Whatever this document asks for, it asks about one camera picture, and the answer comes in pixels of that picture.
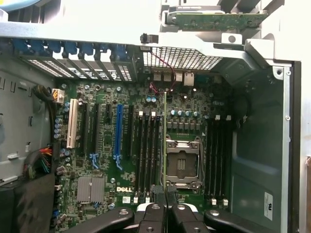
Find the red wire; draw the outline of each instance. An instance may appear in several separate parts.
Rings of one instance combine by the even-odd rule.
[[[155,53],[153,53],[152,51],[150,51],[150,53],[151,53],[151,55],[153,55],[153,56],[155,56],[157,59],[159,59],[163,64],[165,64],[166,66],[168,66],[171,70],[172,70],[172,72],[173,72],[173,74],[174,74],[174,81],[173,81],[173,83],[172,83],[172,85],[171,85],[171,87],[170,87],[170,90],[172,90],[172,88],[174,87],[174,85],[175,85],[175,83],[176,83],[176,72],[175,72],[175,70],[173,69],[173,67],[170,65],[170,64],[168,64],[166,61],[164,61],[162,58],[160,58],[158,55],[156,55]],[[150,89],[152,89],[155,93],[157,93],[157,94],[164,94],[164,92],[159,92],[158,90],[157,90],[157,88],[156,88],[156,86],[155,86],[155,84],[154,83],[150,83]]]

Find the black plastic handle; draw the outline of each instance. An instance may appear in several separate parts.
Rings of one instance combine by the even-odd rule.
[[[109,233],[121,230],[133,222],[134,212],[129,208],[119,207],[74,226],[65,233]]]
[[[207,226],[226,233],[275,233],[255,222],[246,220],[222,209],[208,210],[204,214]]]

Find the white pci slot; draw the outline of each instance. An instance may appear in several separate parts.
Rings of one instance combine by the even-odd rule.
[[[68,134],[67,134],[67,148],[75,148],[77,121],[78,121],[78,107],[79,101],[76,99],[71,99],[69,110]]]

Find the cpu socket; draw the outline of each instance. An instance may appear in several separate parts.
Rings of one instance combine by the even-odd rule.
[[[200,179],[201,141],[175,141],[166,139],[167,169],[166,185],[174,184],[178,189],[193,189],[202,185]]]

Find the motherboard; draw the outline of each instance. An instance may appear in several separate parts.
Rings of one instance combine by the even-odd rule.
[[[154,185],[174,186],[178,202],[199,212],[228,207],[231,89],[222,77],[173,87],[64,80],[58,88],[58,232],[115,207],[135,211],[153,202]]]

